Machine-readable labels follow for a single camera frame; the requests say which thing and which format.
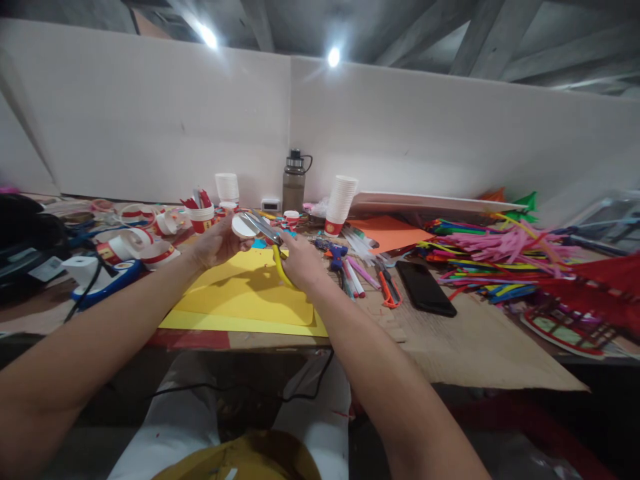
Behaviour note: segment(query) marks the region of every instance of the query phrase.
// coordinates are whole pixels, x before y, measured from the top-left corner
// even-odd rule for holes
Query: leg
[[[181,353],[171,364],[158,390],[212,383],[215,380],[197,353]],[[198,387],[154,397],[140,430],[135,434],[109,480],[150,479],[195,451],[220,445],[216,399],[211,389]]]
[[[318,376],[328,354],[309,360],[287,384],[284,397],[294,393],[314,394]],[[315,400],[295,399],[284,403],[273,424],[304,443],[323,480],[349,477],[349,406],[351,388],[342,365],[334,356]]]

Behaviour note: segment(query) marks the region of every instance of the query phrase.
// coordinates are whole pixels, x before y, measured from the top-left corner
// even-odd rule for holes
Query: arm
[[[338,288],[304,239],[289,248],[287,276],[307,293],[369,418],[395,479],[488,479],[482,462],[412,360]]]
[[[204,270],[252,241],[231,232],[231,217],[186,253],[77,315],[0,371],[0,478],[35,476],[91,396],[152,336]]]

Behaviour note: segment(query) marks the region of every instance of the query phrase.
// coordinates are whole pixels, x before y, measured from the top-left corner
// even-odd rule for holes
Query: black phone
[[[444,317],[455,317],[458,314],[426,266],[400,261],[395,264],[395,268],[416,309]]]

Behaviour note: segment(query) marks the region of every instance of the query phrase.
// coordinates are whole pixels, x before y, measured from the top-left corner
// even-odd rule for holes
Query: orange paper
[[[380,244],[378,248],[369,250],[374,255],[430,240],[435,236],[388,215],[368,220],[349,220],[349,224]]]

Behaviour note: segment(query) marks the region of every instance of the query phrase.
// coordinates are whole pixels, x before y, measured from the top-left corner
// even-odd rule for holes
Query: water bottle
[[[309,167],[305,170],[305,158],[309,158]],[[300,155],[300,150],[292,149],[287,157],[285,172],[282,175],[282,211],[296,210],[302,212],[305,198],[305,174],[311,168],[313,157]]]

